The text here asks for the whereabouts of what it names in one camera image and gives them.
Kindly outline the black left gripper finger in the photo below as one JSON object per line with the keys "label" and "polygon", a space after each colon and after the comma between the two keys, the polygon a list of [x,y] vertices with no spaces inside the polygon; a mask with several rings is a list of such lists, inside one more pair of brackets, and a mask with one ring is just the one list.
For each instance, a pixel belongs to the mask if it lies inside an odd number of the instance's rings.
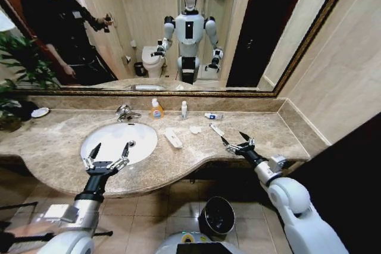
{"label": "black left gripper finger", "polygon": [[97,165],[95,164],[95,158],[96,156],[98,155],[99,153],[99,150],[101,148],[101,143],[98,143],[91,151],[90,151],[90,154],[85,157],[85,158],[82,158],[82,161],[83,161],[83,164],[85,166],[85,170],[88,171],[88,170],[95,170]]}
{"label": "black left gripper finger", "polygon": [[130,147],[130,142],[127,142],[122,151],[121,157],[117,159],[116,161],[110,163],[111,170],[114,170],[114,169],[121,170],[129,163],[129,159],[128,159],[129,147]]}

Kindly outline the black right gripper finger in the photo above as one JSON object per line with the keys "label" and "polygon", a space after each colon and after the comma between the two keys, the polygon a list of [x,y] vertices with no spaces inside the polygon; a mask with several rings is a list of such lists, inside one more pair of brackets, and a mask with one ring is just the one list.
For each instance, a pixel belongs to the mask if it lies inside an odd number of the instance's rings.
{"label": "black right gripper finger", "polygon": [[240,149],[239,146],[230,144],[223,136],[221,136],[221,140],[229,153],[236,153]]}
{"label": "black right gripper finger", "polygon": [[255,140],[254,140],[254,138],[250,137],[249,135],[247,135],[247,134],[245,134],[245,133],[243,133],[241,131],[239,132],[239,134],[245,140],[243,143],[239,144],[240,147],[255,146]]}

